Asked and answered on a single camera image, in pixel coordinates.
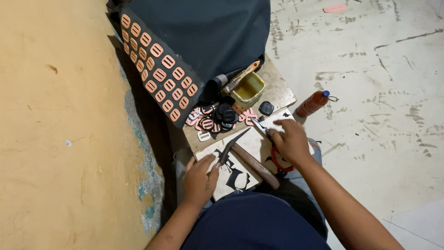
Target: dark blue shirt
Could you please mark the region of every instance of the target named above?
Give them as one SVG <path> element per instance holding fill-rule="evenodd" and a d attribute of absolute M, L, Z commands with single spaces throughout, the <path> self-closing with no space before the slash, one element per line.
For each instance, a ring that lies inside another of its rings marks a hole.
<path fill-rule="evenodd" d="M 330 249 L 285 201 L 244 192 L 219 200 L 196 221 L 182 250 Z"/>

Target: yellow wall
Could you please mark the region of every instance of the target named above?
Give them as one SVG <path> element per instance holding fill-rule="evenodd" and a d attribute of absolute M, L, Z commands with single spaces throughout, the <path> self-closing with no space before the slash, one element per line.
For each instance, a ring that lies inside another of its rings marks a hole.
<path fill-rule="evenodd" d="M 159 226 L 105 4 L 1 3 L 2 250 L 142 249 Z"/>

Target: blue bottle cap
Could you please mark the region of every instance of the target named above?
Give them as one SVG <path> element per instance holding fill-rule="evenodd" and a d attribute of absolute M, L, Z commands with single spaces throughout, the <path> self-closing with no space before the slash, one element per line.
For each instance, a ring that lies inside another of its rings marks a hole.
<path fill-rule="evenodd" d="M 329 95 L 330 95 L 330 91 L 328 91 L 328 90 L 322 92 L 322 97 L 329 97 Z"/>

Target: glue container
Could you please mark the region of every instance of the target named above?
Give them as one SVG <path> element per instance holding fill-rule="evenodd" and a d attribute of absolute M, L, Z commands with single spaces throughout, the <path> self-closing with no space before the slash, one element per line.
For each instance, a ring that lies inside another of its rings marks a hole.
<path fill-rule="evenodd" d="M 264 89 L 264 81 L 255 72 L 251 72 L 245 75 L 239 82 L 239 85 L 231 91 L 231 97 L 243 109 L 247 109 L 259 100 Z"/>
<path fill-rule="evenodd" d="M 318 109 L 322 108 L 329 101 L 328 97 L 330 95 L 329 91 L 316 91 L 313 95 L 311 95 L 307 100 L 303 101 L 301 105 L 296 109 L 296 114 L 305 118 Z"/>

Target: plastic bottle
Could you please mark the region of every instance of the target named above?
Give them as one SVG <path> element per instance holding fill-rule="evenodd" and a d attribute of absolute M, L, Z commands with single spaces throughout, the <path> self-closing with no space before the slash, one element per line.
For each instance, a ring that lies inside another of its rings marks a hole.
<path fill-rule="evenodd" d="M 330 95 L 329 91 L 316 91 L 311 95 L 307 100 L 303 101 L 301 105 L 296 109 L 296 114 L 301 117 L 305 118 L 314 112 L 316 112 L 318 109 L 322 108 L 325 104 L 327 104 L 328 97 Z"/>

